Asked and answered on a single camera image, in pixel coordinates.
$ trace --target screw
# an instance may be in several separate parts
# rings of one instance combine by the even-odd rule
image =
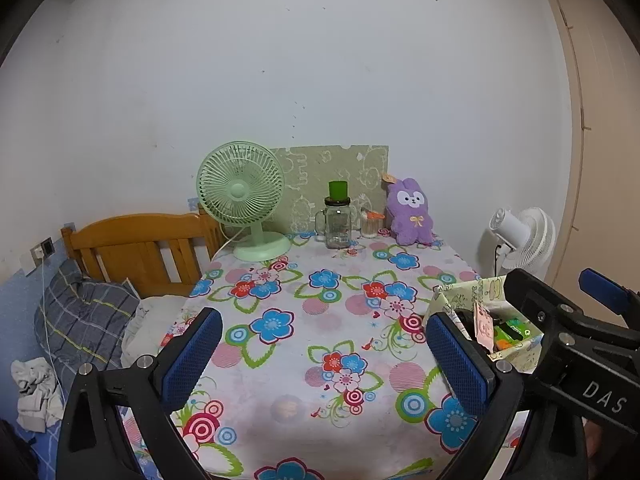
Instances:
[[[504,359],[500,359],[499,361],[495,362],[495,368],[499,372],[506,374],[508,372],[511,372],[511,370],[513,370],[513,365],[510,362],[505,361]]]
[[[573,346],[575,345],[575,339],[571,334],[568,334],[567,332],[561,332],[558,334],[558,339],[560,340],[560,342],[563,345],[566,346]]]
[[[78,368],[78,373],[80,375],[88,375],[91,373],[91,370],[94,369],[94,366],[91,363],[82,363]]]
[[[153,363],[154,358],[151,355],[143,355],[136,360],[138,368],[149,368]]]

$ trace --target fan base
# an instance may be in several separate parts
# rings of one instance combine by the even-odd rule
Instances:
[[[282,256],[291,248],[291,241],[280,233],[265,231],[264,242],[256,244],[254,236],[245,236],[234,249],[234,256],[244,262],[263,262]]]

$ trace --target yellow bow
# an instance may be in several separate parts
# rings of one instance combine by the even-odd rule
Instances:
[[[415,227],[422,227],[422,222],[424,221],[424,216],[411,216],[409,220],[414,223]]]

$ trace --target green board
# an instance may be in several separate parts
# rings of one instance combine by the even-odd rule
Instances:
[[[314,230],[316,212],[324,209],[330,180],[346,180],[353,228],[360,227],[360,208],[384,212],[388,146],[300,146],[271,149],[284,170],[280,205],[264,223],[266,230],[304,233]]]

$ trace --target blue gripper pad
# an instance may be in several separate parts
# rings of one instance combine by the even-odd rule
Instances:
[[[487,362],[443,312],[428,319],[425,334],[462,407],[471,415],[481,416],[495,385],[494,373]]]
[[[584,269],[580,273],[578,284],[581,291],[619,316],[629,308],[626,290],[593,269]]]
[[[165,413],[181,410],[222,338],[222,316],[210,309],[195,334],[162,378],[160,403]]]

